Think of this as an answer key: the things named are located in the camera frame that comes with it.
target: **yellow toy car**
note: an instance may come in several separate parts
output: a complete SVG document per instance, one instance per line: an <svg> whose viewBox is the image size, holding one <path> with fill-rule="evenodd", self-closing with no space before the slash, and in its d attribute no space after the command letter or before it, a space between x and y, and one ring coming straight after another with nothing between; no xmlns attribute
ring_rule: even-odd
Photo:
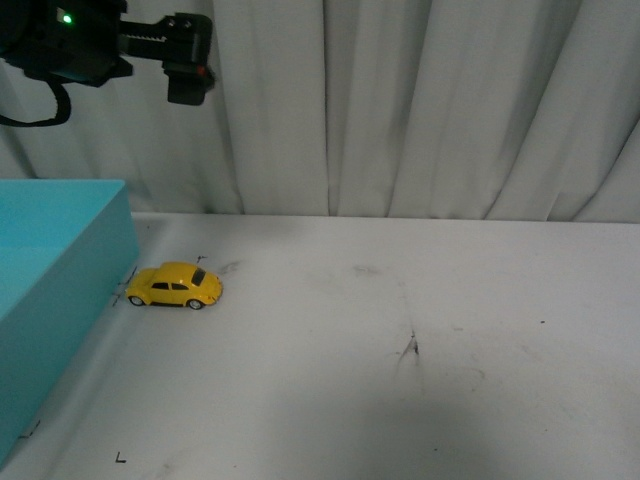
<svg viewBox="0 0 640 480"><path fill-rule="evenodd" d="M200 310L222 295L222 283L213 273L190 263L166 262L160 268L145 268L125 291L129 301L142 305L181 305Z"/></svg>

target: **curtain fold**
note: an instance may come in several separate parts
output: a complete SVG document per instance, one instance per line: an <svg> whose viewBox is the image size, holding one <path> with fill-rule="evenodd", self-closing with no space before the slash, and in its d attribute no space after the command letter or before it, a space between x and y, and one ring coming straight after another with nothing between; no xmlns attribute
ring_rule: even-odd
<svg viewBox="0 0 640 480"><path fill-rule="evenodd" d="M124 178L134 210L640 222L637 0L157 0L214 19L219 82L159 62L0 127L0 177ZM44 85L0 63L0 111Z"/></svg>

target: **blue box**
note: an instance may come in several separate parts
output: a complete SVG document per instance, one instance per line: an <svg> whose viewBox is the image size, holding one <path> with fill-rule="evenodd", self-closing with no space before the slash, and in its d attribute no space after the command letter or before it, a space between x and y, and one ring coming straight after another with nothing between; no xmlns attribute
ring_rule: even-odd
<svg viewBox="0 0 640 480"><path fill-rule="evenodd" d="M0 180L0 464L138 255L119 180Z"/></svg>

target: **white tabletop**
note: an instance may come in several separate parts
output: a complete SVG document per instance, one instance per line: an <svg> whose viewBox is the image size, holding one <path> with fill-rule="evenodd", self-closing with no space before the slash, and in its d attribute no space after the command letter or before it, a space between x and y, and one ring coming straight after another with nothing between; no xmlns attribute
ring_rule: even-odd
<svg viewBox="0 0 640 480"><path fill-rule="evenodd" d="M109 306L2 480L640 478L639 226L135 221L220 302Z"/></svg>

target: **car window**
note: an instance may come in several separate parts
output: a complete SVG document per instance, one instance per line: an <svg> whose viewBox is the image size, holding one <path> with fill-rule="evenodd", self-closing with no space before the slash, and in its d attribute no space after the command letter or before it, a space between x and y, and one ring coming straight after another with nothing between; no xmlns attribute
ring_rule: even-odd
<svg viewBox="0 0 640 480"><path fill-rule="evenodd" d="M191 279L191 283L199 287L206 273L207 272L205 272L201 268L196 268L196 271L193 274L193 278Z"/></svg>

